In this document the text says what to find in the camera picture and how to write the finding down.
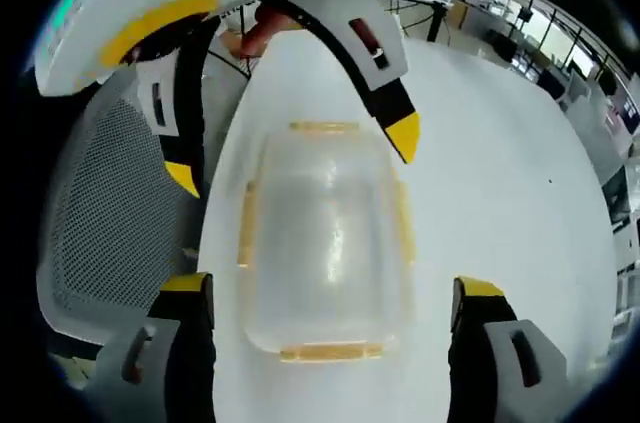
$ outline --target gray mesh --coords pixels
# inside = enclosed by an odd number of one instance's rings
[[[117,94],[94,98],[77,124],[58,165],[43,235],[51,285],[45,291],[55,306],[43,308],[45,317],[58,312],[63,321],[104,330],[146,312],[177,272],[171,260],[178,209],[190,198],[166,172],[135,101]]]

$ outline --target finger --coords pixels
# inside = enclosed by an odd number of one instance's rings
[[[242,39],[241,51],[247,56],[256,54],[273,35],[292,24],[291,18],[264,5],[260,5],[256,11],[256,19],[256,25]]]

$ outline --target yellow tape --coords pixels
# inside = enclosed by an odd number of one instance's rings
[[[500,288],[488,281],[476,280],[468,276],[458,276],[465,296],[504,296]]]
[[[411,163],[420,139],[420,116],[415,111],[384,129],[404,161]]]
[[[416,259],[416,244],[413,227],[411,226],[407,187],[404,183],[396,181],[395,191],[396,212],[398,215],[398,224],[400,226],[400,238],[402,243],[402,255],[404,256],[404,260],[412,265]]]
[[[379,358],[382,345],[348,343],[342,345],[301,345],[285,348],[280,352],[282,361],[340,361],[362,358]]]
[[[238,245],[238,266],[249,266],[253,254],[253,233],[255,230],[255,190],[253,183],[247,185],[242,204],[242,223]]]
[[[294,21],[292,23],[289,24],[289,26],[287,26],[284,31],[297,31],[297,30],[304,30],[305,27],[302,26],[300,23],[298,23],[297,21]]]
[[[289,124],[293,131],[321,131],[328,133],[342,133],[344,131],[354,131],[360,129],[360,125],[355,122],[341,121],[294,121]]]
[[[191,167],[189,165],[165,161],[164,166],[167,168],[171,177],[176,180],[180,186],[196,198],[200,198],[200,194],[198,193],[198,190],[196,190],[196,185],[193,182],[193,175],[191,174]]]
[[[208,273],[194,273],[192,275],[179,275],[169,278],[160,291],[200,291],[202,280]]]
[[[100,52],[102,64],[111,68],[122,61],[124,55],[139,41],[150,34],[196,13],[208,13],[216,9],[217,0],[173,0],[130,21]]]

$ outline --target office chair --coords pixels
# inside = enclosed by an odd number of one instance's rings
[[[114,74],[76,122],[41,229],[42,314],[55,332],[98,345],[144,317],[170,275],[195,269],[180,250],[194,199],[166,172],[134,81],[132,69]]]

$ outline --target transparent box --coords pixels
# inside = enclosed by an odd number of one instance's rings
[[[411,311],[408,219],[388,143],[355,124],[267,138],[238,262],[249,340],[283,360],[377,357]]]

